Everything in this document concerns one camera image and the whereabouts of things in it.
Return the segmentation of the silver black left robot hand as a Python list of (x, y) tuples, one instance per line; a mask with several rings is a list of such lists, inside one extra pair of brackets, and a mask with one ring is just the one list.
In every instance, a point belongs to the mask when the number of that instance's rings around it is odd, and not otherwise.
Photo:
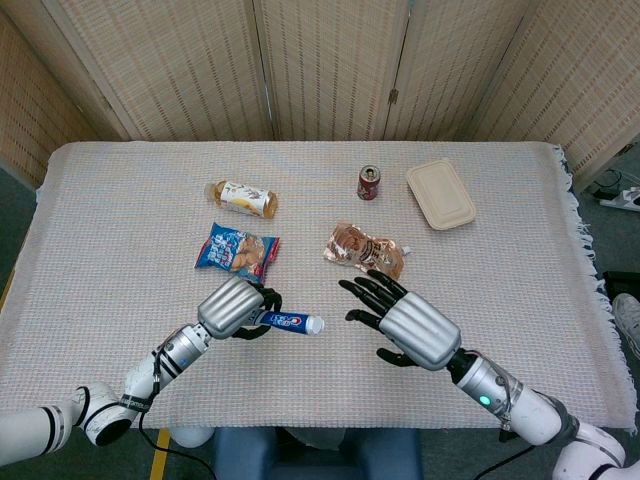
[(266, 327), (259, 327), (258, 333), (244, 331), (249, 320), (265, 311), (279, 312), (281, 306), (282, 297), (274, 289), (232, 277), (198, 306), (198, 322), (216, 340), (252, 340), (263, 335)]

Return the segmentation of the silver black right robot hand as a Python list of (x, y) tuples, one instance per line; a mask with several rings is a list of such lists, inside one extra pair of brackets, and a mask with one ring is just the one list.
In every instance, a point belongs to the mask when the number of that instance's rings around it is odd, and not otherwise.
[(341, 280), (339, 286), (362, 304), (347, 312), (347, 321), (357, 321), (384, 335), (400, 349), (377, 350), (384, 361), (398, 366), (441, 370), (461, 348), (459, 327), (415, 292), (390, 276), (370, 269), (365, 277)]

